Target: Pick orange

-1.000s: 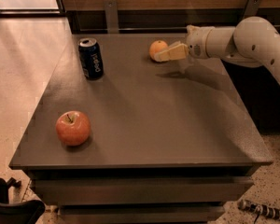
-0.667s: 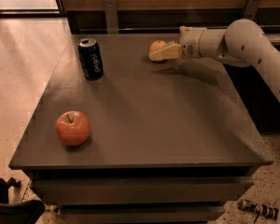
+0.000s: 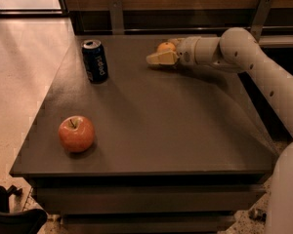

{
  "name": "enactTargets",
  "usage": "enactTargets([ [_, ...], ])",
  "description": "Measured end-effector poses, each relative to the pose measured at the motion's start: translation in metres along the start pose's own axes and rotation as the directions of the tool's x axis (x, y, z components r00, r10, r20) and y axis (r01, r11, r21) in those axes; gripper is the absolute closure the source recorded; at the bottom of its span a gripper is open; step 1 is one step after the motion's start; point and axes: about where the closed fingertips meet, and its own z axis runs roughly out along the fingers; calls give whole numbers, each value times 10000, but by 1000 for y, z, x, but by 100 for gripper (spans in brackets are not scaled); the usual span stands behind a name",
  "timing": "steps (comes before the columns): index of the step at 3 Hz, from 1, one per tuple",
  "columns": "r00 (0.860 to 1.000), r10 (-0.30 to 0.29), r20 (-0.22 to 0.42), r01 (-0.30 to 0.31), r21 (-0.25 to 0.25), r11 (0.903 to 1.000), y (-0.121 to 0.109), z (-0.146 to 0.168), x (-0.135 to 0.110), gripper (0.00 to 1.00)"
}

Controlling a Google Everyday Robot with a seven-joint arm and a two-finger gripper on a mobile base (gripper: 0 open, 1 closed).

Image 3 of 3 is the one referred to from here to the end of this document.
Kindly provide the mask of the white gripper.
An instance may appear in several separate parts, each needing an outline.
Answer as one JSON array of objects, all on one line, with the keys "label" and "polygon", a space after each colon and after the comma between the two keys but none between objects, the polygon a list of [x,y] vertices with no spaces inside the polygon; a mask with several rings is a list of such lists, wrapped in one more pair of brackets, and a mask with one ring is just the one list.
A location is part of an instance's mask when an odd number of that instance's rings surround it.
[{"label": "white gripper", "polygon": [[196,65],[195,48],[199,37],[170,38],[168,42],[176,47],[177,54],[172,50],[156,52],[146,57],[151,65],[174,65],[178,60],[185,66]]}]

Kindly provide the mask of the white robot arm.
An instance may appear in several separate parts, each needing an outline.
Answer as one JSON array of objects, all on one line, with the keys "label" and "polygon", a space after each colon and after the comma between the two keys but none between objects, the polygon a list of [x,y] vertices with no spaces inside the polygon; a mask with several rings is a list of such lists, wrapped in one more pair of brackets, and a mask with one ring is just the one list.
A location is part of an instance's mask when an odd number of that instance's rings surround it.
[{"label": "white robot arm", "polygon": [[[146,61],[248,73],[293,137],[293,76],[269,58],[247,30],[234,27],[220,37],[170,39]],[[293,141],[281,152],[273,170],[265,234],[293,234]]]}]

